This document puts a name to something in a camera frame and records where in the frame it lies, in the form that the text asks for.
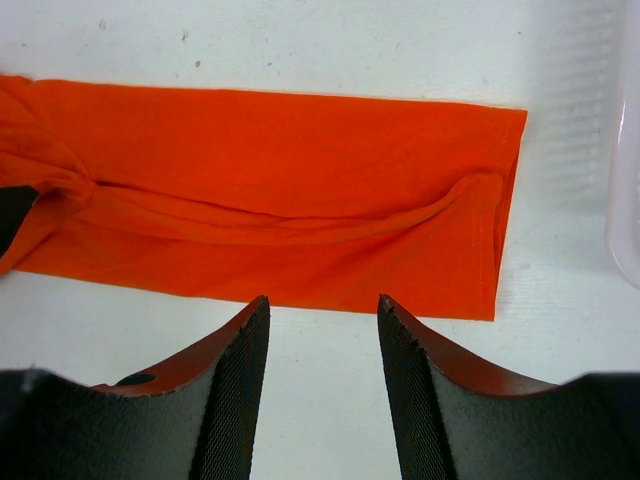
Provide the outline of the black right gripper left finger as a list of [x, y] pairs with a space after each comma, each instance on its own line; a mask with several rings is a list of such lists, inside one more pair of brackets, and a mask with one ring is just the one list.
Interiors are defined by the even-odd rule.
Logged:
[[270, 333], [255, 298], [215, 332], [113, 385], [1, 374], [5, 479], [246, 479]]

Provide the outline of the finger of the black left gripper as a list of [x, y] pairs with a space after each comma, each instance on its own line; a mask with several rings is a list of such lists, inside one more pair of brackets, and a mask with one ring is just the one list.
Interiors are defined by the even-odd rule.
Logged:
[[0, 189], [0, 256], [8, 251], [38, 197], [31, 186]]

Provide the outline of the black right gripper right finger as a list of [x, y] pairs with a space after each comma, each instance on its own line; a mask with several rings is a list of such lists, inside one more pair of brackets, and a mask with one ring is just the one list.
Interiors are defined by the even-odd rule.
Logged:
[[536, 380], [456, 344], [387, 295], [377, 324], [402, 478], [638, 478], [638, 374]]

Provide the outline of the orange t shirt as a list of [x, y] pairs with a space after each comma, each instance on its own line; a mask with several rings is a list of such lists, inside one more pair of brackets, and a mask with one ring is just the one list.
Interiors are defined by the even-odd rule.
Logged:
[[3, 272], [492, 320], [523, 110], [1, 80]]

